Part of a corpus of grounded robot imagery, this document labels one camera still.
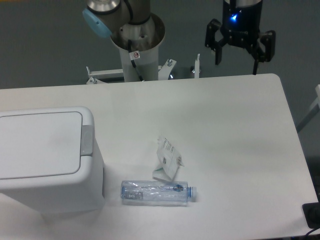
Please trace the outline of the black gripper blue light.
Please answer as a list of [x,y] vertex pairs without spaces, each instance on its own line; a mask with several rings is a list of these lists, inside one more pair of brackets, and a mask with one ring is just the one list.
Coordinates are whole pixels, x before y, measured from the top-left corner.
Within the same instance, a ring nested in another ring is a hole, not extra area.
[[[224,0],[222,24],[212,19],[206,26],[204,45],[215,53],[215,65],[222,61],[222,49],[226,44],[239,48],[254,47],[252,74],[256,75],[259,63],[270,62],[275,55],[276,32],[260,32],[263,2],[261,0]],[[216,40],[220,30],[223,38]]]

